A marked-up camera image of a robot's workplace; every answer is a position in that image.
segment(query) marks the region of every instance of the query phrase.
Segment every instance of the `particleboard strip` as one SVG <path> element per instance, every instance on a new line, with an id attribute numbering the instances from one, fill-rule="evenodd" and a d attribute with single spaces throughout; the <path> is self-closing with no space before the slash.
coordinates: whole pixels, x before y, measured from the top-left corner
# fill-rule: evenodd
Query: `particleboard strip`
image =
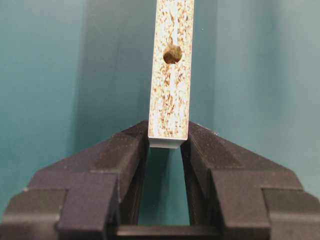
<path id="1" fill-rule="evenodd" d="M 148 137 L 178 148 L 188 138 L 194 0 L 157 0 Z"/>

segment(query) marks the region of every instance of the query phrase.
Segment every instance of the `round hole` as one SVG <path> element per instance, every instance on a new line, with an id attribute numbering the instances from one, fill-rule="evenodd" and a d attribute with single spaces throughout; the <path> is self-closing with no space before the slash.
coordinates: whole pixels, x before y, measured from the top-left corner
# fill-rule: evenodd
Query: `round hole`
<path id="1" fill-rule="evenodd" d="M 163 53 L 163 60 L 166 64 L 176 64 L 182 58 L 182 50 L 179 46 L 169 45 Z"/>

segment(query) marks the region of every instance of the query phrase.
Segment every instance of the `black plastic jaw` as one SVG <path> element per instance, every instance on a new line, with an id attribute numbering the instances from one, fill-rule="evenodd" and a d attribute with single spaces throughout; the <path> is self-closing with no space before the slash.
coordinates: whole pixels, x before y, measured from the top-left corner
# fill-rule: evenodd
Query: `black plastic jaw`
<path id="1" fill-rule="evenodd" d="M 191 226 L 138 226 L 148 122 L 38 171 L 0 240 L 317 240 L 320 204 L 289 169 L 190 122 L 181 146 Z"/>

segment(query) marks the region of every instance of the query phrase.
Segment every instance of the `drilled hole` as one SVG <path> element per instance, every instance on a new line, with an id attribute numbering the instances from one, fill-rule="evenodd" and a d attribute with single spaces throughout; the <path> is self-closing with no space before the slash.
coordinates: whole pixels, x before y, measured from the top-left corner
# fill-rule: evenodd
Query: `drilled hole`
<path id="1" fill-rule="evenodd" d="M 170 45 L 163 53 L 163 60 L 166 64 L 176 64 L 182 58 L 182 50 L 179 46 Z"/>

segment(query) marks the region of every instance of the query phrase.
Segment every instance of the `teal backdrop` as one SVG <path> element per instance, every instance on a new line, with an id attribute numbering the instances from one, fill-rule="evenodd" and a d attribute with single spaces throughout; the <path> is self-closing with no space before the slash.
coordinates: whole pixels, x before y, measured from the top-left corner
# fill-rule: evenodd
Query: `teal backdrop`
<path id="1" fill-rule="evenodd" d="M 147 119 L 155 0 L 0 0 L 0 215 L 36 170 Z M 320 1 L 196 0 L 190 120 L 320 197 Z M 141 224 L 187 225 L 179 150 L 151 149 Z"/>

